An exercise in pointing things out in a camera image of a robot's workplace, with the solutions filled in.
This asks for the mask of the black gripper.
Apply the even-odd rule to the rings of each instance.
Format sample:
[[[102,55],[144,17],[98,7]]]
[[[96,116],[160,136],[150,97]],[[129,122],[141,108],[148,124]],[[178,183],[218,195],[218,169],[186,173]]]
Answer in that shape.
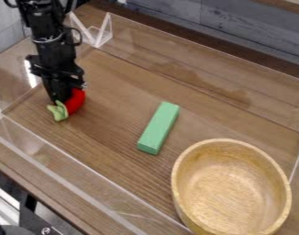
[[[55,67],[41,64],[37,55],[27,55],[30,73],[39,76],[50,100],[65,102],[71,97],[71,89],[83,89],[86,82],[82,79],[83,70],[74,62],[66,62]]]

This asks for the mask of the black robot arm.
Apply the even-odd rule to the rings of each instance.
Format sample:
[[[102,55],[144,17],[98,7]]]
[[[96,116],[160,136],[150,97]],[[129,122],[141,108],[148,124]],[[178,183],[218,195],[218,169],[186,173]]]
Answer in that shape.
[[[71,31],[63,24],[65,10],[58,0],[14,0],[37,54],[25,59],[30,73],[41,78],[51,101],[65,102],[73,88],[83,86],[83,70],[75,64],[75,47],[82,40],[73,40]]]

